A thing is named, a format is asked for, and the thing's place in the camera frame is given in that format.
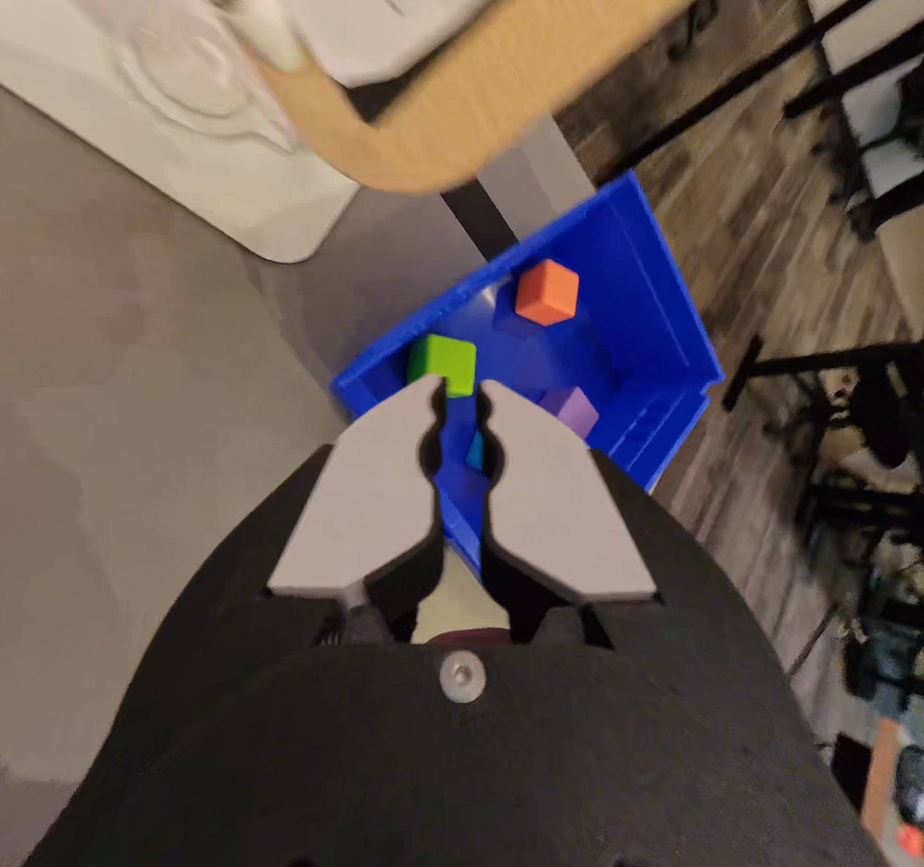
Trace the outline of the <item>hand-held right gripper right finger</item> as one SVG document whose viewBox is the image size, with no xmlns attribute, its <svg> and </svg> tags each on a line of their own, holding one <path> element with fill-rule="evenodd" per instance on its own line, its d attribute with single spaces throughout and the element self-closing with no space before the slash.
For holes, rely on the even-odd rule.
<svg viewBox="0 0 924 867">
<path fill-rule="evenodd" d="M 480 577 L 503 606 L 647 601 L 653 580 L 591 450 L 496 380 L 478 391 L 484 439 Z"/>
</svg>

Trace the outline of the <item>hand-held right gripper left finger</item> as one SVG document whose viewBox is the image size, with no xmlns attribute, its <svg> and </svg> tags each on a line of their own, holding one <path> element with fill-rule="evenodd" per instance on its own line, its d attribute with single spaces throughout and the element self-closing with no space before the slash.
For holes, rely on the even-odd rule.
<svg viewBox="0 0 924 867">
<path fill-rule="evenodd" d="M 440 443 L 444 419 L 445 379 L 424 375 L 343 431 L 269 577 L 273 595 L 383 602 L 373 576 L 442 535 L 422 446 Z"/>
</svg>

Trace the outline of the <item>purple cube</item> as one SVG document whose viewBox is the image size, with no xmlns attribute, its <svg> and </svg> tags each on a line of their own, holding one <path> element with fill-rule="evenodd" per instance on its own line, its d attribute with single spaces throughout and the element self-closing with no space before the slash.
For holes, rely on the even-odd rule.
<svg viewBox="0 0 924 867">
<path fill-rule="evenodd" d="M 599 421 L 599 412 L 578 387 L 550 390 L 538 405 L 583 441 L 587 441 Z"/>
</svg>

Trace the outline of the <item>green cube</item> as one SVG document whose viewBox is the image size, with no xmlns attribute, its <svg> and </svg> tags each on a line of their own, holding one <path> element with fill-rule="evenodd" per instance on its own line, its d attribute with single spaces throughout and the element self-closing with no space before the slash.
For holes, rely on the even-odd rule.
<svg viewBox="0 0 924 867">
<path fill-rule="evenodd" d="M 451 399 L 472 396 L 475 389 L 477 347 L 466 340 L 426 334 L 410 347 L 406 383 L 412 385 L 424 375 L 445 379 L 445 394 Z"/>
</svg>

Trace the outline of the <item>blue plastic bin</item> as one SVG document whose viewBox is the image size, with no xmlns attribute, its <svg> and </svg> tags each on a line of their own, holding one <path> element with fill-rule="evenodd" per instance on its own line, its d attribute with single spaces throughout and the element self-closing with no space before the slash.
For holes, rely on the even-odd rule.
<svg viewBox="0 0 924 867">
<path fill-rule="evenodd" d="M 554 260 L 580 277 L 576 315 L 543 327 L 514 312 L 520 276 Z M 433 296 L 367 345 L 332 381 L 359 417 L 406 384 L 410 347 L 436 334 L 477 347 L 475 391 L 448 399 L 435 483 L 447 539 L 480 570 L 489 474 L 465 464 L 479 384 L 538 404 L 580 388 L 599 412 L 587 441 L 650 491 L 709 404 L 722 370 L 638 180 L 627 175 Z"/>
</svg>

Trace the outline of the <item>orange cube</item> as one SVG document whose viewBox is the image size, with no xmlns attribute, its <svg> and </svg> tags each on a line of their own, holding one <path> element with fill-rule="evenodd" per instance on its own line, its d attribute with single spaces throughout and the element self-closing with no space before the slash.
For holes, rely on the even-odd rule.
<svg viewBox="0 0 924 867">
<path fill-rule="evenodd" d="M 546 259 L 518 279 L 514 312 L 543 327 L 572 319 L 578 307 L 580 277 L 577 272 Z"/>
</svg>

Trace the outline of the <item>grey desk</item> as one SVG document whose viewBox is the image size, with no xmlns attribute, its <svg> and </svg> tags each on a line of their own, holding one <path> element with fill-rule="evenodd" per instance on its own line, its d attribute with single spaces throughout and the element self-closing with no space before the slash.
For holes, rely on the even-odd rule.
<svg viewBox="0 0 924 867">
<path fill-rule="evenodd" d="M 589 193 L 545 122 L 478 187 L 362 190 L 275 264 L 2 91 L 2 865 L 83 779 L 192 574 L 342 430 L 333 375 Z"/>
</svg>

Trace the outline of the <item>black office chair base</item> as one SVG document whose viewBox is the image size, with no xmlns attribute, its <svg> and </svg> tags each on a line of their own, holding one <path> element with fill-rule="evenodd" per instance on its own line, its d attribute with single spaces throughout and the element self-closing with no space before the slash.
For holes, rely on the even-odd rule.
<svg viewBox="0 0 924 867">
<path fill-rule="evenodd" d="M 805 451 L 791 456 L 806 469 L 794 523 L 805 546 L 820 528 L 857 531 L 868 536 L 866 559 L 884 539 L 922 550 L 922 482 L 910 492 L 890 492 L 845 468 L 821 470 L 825 434 L 856 431 L 872 457 L 897 468 L 907 458 L 922 478 L 923 341 L 874 343 L 852 349 L 763 359 L 764 342 L 754 336 L 727 382 L 722 408 L 732 412 L 751 380 L 786 377 L 805 404 L 787 422 L 767 422 L 762 434 L 792 443 L 797 431 L 810 429 Z"/>
</svg>

